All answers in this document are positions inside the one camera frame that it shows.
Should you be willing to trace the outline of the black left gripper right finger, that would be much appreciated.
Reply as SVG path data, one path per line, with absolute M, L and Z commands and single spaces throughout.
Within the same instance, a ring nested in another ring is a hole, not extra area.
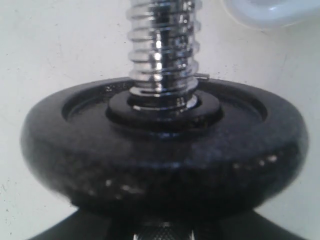
M 223 219 L 200 222 L 195 240 L 281 240 L 280 227 L 251 210 Z

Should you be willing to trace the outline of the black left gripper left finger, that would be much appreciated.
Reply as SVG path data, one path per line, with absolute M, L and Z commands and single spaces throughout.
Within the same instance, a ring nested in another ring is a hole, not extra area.
M 32 236 L 31 240 L 128 240 L 135 207 L 124 204 L 80 205 L 56 225 Z

